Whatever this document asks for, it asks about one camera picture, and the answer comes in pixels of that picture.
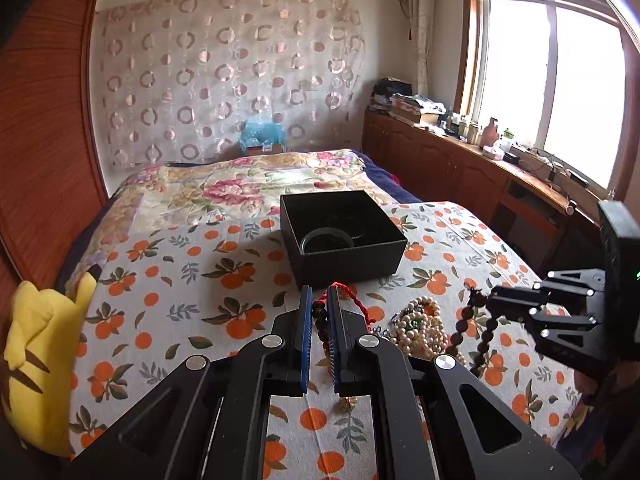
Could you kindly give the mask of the blue bubble wrap bag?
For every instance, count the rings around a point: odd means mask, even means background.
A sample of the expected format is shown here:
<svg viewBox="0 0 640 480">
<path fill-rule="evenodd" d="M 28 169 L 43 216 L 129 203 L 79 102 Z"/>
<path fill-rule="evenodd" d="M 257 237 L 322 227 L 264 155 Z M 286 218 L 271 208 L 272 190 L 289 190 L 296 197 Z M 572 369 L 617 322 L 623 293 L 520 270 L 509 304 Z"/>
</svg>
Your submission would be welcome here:
<svg viewBox="0 0 640 480">
<path fill-rule="evenodd" d="M 271 153 L 283 150 L 284 146 L 284 130 L 275 122 L 246 122 L 239 140 L 244 154 Z"/>
</svg>

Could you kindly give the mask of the white power strip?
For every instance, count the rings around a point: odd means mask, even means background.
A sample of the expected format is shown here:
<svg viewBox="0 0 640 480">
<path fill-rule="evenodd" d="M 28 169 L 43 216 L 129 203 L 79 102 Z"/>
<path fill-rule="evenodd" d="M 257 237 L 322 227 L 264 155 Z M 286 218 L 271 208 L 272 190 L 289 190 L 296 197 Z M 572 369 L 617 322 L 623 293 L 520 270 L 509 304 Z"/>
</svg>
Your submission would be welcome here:
<svg viewBox="0 0 640 480">
<path fill-rule="evenodd" d="M 540 154 L 533 148 L 521 144 L 513 144 L 509 153 L 518 158 L 518 166 L 534 174 L 539 180 L 545 180 L 557 185 L 573 182 L 581 188 L 589 188 L 589 181 L 581 174 L 565 167 L 562 162 L 550 155 Z"/>
</svg>

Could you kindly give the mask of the wooden side cabinet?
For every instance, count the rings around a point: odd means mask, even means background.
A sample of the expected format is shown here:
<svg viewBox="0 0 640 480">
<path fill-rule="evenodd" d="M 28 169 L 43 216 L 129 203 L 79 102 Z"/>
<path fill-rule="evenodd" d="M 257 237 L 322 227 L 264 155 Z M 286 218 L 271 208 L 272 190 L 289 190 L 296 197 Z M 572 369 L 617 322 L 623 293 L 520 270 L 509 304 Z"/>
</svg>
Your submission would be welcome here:
<svg viewBox="0 0 640 480">
<path fill-rule="evenodd" d="M 471 211 L 539 273 L 604 266 L 597 222 L 517 166 L 370 110 L 362 150 L 420 200 L 449 200 Z"/>
</svg>

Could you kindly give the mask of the black square jewelry box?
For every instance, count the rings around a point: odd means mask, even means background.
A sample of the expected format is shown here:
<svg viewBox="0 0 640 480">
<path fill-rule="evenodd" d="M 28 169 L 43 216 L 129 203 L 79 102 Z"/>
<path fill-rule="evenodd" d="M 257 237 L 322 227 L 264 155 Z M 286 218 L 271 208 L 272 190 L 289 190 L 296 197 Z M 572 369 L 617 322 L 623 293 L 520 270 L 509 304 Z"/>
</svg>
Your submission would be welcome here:
<svg viewBox="0 0 640 480">
<path fill-rule="evenodd" d="M 408 243 L 363 191 L 283 195 L 280 227 L 296 285 L 312 289 L 390 276 Z"/>
</svg>

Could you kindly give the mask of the circle pattern sheer curtain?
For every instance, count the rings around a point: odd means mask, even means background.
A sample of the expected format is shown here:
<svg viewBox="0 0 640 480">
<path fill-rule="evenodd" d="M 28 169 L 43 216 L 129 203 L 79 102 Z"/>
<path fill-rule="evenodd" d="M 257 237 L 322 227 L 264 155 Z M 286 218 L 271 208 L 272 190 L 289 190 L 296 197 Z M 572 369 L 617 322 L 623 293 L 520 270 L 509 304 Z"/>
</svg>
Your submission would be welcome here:
<svg viewBox="0 0 640 480">
<path fill-rule="evenodd" d="M 366 53 L 352 0 L 148 0 L 94 17 L 94 133 L 114 170 L 209 162 L 273 128 L 352 143 Z"/>
</svg>

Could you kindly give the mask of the dark bangle in box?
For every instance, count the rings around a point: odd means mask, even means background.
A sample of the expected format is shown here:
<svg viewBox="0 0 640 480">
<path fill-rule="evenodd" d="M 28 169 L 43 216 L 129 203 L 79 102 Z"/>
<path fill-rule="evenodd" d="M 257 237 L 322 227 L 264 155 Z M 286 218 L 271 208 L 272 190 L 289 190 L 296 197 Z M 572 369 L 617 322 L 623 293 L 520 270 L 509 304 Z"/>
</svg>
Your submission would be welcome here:
<svg viewBox="0 0 640 480">
<path fill-rule="evenodd" d="M 332 252 L 332 250 L 349 249 L 355 246 L 352 237 L 337 228 L 319 228 L 310 231 L 300 242 L 302 254 Z"/>
</svg>

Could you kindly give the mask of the floral quilt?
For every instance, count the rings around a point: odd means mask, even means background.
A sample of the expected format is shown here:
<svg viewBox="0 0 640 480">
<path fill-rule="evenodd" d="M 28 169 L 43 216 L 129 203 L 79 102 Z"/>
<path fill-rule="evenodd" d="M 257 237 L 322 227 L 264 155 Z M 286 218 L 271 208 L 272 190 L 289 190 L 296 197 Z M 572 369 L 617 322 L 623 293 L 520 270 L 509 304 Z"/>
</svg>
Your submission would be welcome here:
<svg viewBox="0 0 640 480">
<path fill-rule="evenodd" d="M 134 233 L 279 215 L 283 194 L 367 192 L 380 205 L 413 196 L 366 155 L 352 150 L 241 156 L 210 165 L 156 165 L 132 174 L 68 253 L 55 288 L 75 295 L 92 266 L 104 266 Z"/>
</svg>

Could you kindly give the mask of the wooden headboard panel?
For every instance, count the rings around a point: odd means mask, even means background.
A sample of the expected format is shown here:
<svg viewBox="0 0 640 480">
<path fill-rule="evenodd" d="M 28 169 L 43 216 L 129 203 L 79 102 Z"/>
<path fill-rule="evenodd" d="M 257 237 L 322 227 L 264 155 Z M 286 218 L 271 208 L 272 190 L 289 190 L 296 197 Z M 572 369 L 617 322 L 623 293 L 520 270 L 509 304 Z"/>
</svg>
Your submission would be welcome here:
<svg viewBox="0 0 640 480">
<path fill-rule="evenodd" d="M 96 0 L 1 0 L 1 307 L 54 284 L 106 202 L 92 140 Z"/>
</svg>

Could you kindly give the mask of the stack of clothes and books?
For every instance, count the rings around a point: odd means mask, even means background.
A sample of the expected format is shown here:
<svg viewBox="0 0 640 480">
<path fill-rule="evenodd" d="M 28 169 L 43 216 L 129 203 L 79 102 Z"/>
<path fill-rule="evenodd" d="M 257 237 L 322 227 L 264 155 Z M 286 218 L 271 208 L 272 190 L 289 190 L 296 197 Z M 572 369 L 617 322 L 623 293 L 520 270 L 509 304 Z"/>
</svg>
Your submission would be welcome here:
<svg viewBox="0 0 640 480">
<path fill-rule="evenodd" d="M 437 125 L 447 114 L 444 104 L 422 94 L 411 94 L 412 85 L 394 78 L 382 78 L 373 86 L 369 110 L 393 116 L 411 125 Z"/>
</svg>

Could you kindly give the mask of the small gold charm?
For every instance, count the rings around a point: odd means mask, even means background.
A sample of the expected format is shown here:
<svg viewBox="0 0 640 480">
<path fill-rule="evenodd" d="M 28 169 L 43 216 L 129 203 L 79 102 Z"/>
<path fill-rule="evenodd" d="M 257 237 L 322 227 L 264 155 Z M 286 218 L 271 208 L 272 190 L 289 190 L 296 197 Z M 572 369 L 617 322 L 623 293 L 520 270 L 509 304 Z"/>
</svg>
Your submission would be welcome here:
<svg viewBox="0 0 640 480">
<path fill-rule="evenodd" d="M 338 407 L 342 412 L 350 413 L 358 404 L 358 398 L 356 396 L 341 396 L 338 400 Z"/>
</svg>

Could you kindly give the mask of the pink ceramic vase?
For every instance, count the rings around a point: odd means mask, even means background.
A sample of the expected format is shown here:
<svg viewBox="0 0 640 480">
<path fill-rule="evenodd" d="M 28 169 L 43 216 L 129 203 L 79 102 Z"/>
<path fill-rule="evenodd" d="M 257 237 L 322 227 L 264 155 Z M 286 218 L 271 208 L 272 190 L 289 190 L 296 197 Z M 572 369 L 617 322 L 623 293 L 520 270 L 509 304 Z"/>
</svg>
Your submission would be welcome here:
<svg viewBox="0 0 640 480">
<path fill-rule="evenodd" d="M 498 119 L 491 117 L 489 119 L 489 124 L 484 128 L 483 133 L 480 136 L 480 148 L 484 148 L 485 146 L 492 148 L 499 139 Z"/>
</svg>

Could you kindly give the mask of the wooden frame window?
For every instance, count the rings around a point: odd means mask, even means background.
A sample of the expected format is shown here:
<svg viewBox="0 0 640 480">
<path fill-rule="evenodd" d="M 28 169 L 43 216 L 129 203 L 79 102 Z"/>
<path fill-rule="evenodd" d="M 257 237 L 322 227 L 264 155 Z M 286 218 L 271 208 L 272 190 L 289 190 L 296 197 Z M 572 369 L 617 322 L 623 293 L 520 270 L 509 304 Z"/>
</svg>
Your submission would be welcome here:
<svg viewBox="0 0 640 480">
<path fill-rule="evenodd" d="M 605 0 L 463 0 L 454 106 L 629 200 L 639 159 L 639 55 Z"/>
</svg>

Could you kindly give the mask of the beige window drape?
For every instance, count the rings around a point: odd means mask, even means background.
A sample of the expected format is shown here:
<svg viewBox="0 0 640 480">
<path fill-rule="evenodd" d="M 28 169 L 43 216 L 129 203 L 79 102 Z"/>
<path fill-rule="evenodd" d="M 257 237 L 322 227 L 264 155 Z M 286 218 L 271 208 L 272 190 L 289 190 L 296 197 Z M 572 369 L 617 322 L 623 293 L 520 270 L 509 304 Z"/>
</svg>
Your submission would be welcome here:
<svg viewBox="0 0 640 480">
<path fill-rule="evenodd" d="M 414 64 L 414 90 L 427 96 L 430 93 L 428 55 L 433 40 L 435 0 L 408 0 L 410 36 Z"/>
</svg>

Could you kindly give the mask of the yellow plush toy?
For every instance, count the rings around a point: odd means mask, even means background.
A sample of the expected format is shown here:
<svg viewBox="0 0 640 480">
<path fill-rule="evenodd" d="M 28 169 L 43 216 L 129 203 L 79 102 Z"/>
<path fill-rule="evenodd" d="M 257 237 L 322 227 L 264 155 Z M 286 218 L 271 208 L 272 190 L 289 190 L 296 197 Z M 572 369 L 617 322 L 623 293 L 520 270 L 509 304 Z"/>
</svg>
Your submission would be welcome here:
<svg viewBox="0 0 640 480">
<path fill-rule="evenodd" d="M 70 394 L 81 327 L 96 279 L 84 274 L 73 299 L 29 281 L 11 300 L 1 357 L 4 416 L 26 443 L 54 456 L 70 455 Z"/>
</svg>

